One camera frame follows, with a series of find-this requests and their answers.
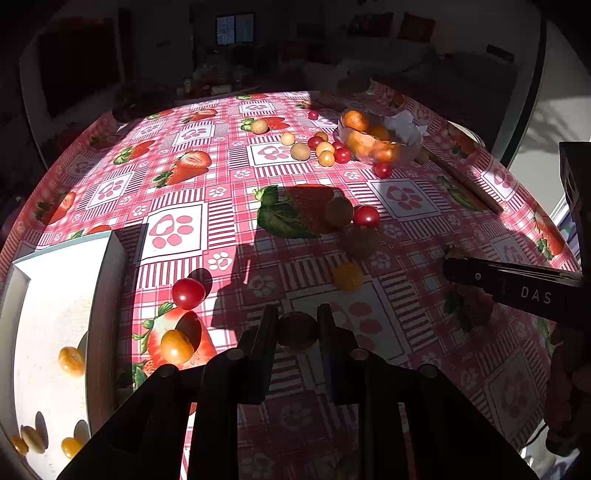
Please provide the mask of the orange cherry tomato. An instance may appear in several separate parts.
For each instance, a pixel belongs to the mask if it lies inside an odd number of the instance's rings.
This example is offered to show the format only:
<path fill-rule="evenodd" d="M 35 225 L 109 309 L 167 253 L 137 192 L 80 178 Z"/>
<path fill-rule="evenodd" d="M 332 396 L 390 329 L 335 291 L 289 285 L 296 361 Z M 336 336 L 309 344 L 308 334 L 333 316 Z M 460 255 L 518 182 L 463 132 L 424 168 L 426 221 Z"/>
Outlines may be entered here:
<path fill-rule="evenodd" d="M 167 363 L 181 365 L 192 357 L 195 349 L 183 332 L 172 329 L 163 334 L 160 342 L 160 351 Z"/>

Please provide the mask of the dark longan fruit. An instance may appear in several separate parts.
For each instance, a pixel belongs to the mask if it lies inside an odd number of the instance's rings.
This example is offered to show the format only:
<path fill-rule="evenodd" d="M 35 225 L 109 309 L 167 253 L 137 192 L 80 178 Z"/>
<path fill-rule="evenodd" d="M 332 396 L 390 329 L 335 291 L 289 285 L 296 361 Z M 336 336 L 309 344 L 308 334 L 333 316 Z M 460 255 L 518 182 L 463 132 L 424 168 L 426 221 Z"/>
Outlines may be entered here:
<path fill-rule="evenodd" d="M 353 227 L 345 240 L 345 250 L 358 261 L 365 261 L 380 248 L 380 234 L 369 227 Z"/>

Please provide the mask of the wooden stick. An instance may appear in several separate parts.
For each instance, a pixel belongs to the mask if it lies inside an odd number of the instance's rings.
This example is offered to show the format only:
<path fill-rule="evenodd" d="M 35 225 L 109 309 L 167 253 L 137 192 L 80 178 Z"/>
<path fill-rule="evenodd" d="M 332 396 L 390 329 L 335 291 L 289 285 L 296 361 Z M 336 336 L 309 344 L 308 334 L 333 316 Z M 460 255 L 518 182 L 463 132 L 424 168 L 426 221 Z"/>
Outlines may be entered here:
<path fill-rule="evenodd" d="M 435 153 L 433 153 L 428 148 L 424 147 L 423 150 L 427 152 L 428 158 L 433 163 L 438 165 L 443 171 L 449 174 L 460 185 L 466 188 L 473 196 L 478 198 L 479 201 L 482 204 L 484 204 L 489 210 L 491 210 L 497 215 L 500 215 L 504 212 L 504 209 L 501 207 L 501 205 L 498 204 L 483 188 L 481 188 L 478 183 L 476 183 L 467 175 L 463 174 L 461 171 L 452 167 L 444 160 L 440 159 Z"/>

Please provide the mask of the tan longan fruit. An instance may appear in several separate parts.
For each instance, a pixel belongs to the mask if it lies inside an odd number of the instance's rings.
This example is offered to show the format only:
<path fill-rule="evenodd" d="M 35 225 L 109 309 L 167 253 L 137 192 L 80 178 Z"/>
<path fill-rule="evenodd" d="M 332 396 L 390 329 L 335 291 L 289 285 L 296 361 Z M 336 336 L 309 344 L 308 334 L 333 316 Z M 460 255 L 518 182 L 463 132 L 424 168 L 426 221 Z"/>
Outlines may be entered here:
<path fill-rule="evenodd" d="M 335 229 L 342 229 L 353 220 L 353 205 L 346 197 L 338 196 L 325 205 L 325 221 Z"/>

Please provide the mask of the yellow tomato in box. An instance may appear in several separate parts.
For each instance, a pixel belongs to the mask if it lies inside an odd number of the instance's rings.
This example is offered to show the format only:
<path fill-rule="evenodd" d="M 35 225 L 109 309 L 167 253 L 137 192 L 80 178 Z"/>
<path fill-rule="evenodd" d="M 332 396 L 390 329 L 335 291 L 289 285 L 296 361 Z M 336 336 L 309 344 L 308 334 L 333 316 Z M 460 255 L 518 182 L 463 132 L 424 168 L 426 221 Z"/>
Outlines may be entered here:
<path fill-rule="evenodd" d="M 63 347 L 58 354 L 58 364 L 64 374 L 79 378 L 85 374 L 85 358 L 76 347 Z"/>
<path fill-rule="evenodd" d="M 83 444 L 74 437 L 66 437 L 61 442 L 61 450 L 69 460 L 73 459 L 82 449 Z"/>

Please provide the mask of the pink strawberry checked tablecloth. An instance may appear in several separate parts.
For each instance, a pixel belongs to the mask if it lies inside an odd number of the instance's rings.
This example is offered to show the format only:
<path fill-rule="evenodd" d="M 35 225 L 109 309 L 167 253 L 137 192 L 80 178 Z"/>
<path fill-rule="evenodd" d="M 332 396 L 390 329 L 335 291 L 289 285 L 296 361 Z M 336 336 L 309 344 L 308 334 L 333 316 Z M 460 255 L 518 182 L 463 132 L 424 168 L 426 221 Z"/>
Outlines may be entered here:
<path fill-rule="evenodd" d="M 419 156 L 379 179 L 355 158 L 332 167 L 290 156 L 284 132 L 335 149 L 346 110 L 410 112 L 427 127 Z M 318 120 L 308 118 L 318 111 Z M 264 119 L 270 130 L 249 125 Z M 426 147 L 480 185 L 495 214 L 433 163 Z M 325 221 L 332 198 L 375 207 L 379 250 L 345 250 L 356 224 Z M 555 224 L 526 188 L 459 127 L 374 85 L 351 99 L 314 92 L 223 98 L 121 121 L 105 113 L 57 159 L 19 214 L 1 253 L 13 261 L 112 231 L 126 253 L 116 330 L 115 409 L 55 479 L 532 479 L 521 452 L 548 415 L 549 320 L 447 280 L 446 258 L 576 272 Z M 339 290 L 332 270 L 358 264 L 363 284 Z M 204 285 L 191 310 L 179 279 Z M 335 405 L 318 341 L 276 341 L 259 405 L 201 400 L 207 362 L 259 325 L 317 320 L 322 303 L 351 330 L 363 362 L 362 399 Z M 167 363 L 163 334 L 195 349 Z"/>

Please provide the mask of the white shallow cardboard box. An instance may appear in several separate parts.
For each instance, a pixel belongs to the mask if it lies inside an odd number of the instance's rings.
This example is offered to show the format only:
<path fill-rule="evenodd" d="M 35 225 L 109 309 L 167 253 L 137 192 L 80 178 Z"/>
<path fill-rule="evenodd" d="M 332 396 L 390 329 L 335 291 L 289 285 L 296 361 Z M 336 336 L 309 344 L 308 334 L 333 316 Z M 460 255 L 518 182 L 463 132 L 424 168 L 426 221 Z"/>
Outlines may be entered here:
<path fill-rule="evenodd" d="M 55 479 L 68 464 L 61 442 L 88 438 L 113 413 L 115 350 L 126 253 L 112 231 L 68 240 L 13 261 L 1 298 L 1 425 L 37 427 L 43 454 L 24 460 Z M 58 354 L 76 347 L 86 371 L 63 373 Z"/>

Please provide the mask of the tan longan in box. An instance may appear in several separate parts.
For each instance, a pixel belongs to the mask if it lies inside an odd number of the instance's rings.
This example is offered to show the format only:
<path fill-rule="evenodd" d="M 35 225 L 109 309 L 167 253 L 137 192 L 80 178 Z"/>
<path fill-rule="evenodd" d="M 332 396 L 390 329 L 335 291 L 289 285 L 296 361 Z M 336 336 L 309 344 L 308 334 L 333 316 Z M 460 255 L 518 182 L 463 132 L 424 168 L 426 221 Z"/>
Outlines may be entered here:
<path fill-rule="evenodd" d="M 21 436 L 31 451 L 37 454 L 43 454 L 45 452 L 46 442 L 35 428 L 30 426 L 22 426 Z"/>

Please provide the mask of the tan longan far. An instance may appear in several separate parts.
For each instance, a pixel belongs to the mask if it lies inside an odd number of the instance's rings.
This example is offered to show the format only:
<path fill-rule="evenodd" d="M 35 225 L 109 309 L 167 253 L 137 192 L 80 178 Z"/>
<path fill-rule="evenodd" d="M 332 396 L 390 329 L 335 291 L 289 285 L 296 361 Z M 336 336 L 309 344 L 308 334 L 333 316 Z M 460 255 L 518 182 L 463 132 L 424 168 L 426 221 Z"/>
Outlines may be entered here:
<path fill-rule="evenodd" d="M 290 147 L 290 156 L 297 161 L 307 161 L 311 157 L 311 149 L 307 144 L 297 142 Z"/>
<path fill-rule="evenodd" d="M 250 131 L 256 135 L 264 134 L 270 130 L 269 123 L 267 123 L 264 119 L 254 120 L 252 124 L 249 125 L 249 128 Z"/>
<path fill-rule="evenodd" d="M 295 142 L 296 142 L 296 137 L 294 137 L 293 133 L 284 132 L 280 136 L 280 143 L 283 144 L 283 146 L 291 146 L 291 145 L 294 145 Z"/>

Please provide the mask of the clear plastic fruit bowl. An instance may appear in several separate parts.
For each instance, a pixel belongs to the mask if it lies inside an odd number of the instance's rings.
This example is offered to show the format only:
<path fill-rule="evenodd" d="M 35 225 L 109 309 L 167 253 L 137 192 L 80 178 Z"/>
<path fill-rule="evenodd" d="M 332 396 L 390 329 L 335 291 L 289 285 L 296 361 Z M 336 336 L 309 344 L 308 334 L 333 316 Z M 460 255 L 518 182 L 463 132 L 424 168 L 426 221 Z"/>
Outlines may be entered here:
<path fill-rule="evenodd" d="M 419 125 L 410 112 L 402 111 L 388 116 L 361 112 L 370 119 L 367 132 L 346 128 L 342 125 L 342 115 L 339 117 L 337 137 L 353 158 L 369 165 L 389 163 L 398 166 L 410 163 L 419 156 L 427 137 L 427 127 Z"/>

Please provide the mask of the small yellow tomato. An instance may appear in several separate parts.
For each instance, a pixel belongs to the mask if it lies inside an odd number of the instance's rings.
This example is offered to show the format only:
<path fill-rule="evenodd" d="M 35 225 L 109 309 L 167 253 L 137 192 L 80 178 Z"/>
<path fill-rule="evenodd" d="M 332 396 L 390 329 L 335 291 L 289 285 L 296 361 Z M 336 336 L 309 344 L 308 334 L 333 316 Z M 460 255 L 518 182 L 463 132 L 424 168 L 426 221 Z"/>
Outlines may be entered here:
<path fill-rule="evenodd" d="M 27 453 L 29 451 L 29 447 L 28 447 L 27 443 L 20 436 L 18 436 L 18 435 L 12 436 L 11 443 L 19 455 L 21 455 L 21 456 L 27 455 Z"/>

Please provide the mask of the orange tangerine in bowl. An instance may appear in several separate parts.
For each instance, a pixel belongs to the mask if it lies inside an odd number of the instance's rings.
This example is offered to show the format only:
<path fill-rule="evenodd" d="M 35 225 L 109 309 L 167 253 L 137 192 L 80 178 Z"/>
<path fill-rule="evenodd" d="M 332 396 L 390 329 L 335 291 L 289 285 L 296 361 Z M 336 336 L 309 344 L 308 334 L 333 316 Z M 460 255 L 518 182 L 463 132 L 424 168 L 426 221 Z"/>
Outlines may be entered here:
<path fill-rule="evenodd" d="M 342 114 L 342 125 L 358 132 L 367 132 L 370 127 L 369 117 L 358 110 L 346 110 Z"/>

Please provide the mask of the window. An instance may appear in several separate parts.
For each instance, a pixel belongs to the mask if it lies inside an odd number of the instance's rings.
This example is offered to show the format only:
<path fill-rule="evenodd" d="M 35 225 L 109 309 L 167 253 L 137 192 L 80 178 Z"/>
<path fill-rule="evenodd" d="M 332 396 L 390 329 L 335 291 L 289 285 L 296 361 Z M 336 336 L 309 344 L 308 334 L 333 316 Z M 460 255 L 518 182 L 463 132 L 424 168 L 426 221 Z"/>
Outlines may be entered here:
<path fill-rule="evenodd" d="M 253 15 L 231 15 L 216 20 L 218 45 L 233 45 L 253 41 Z"/>

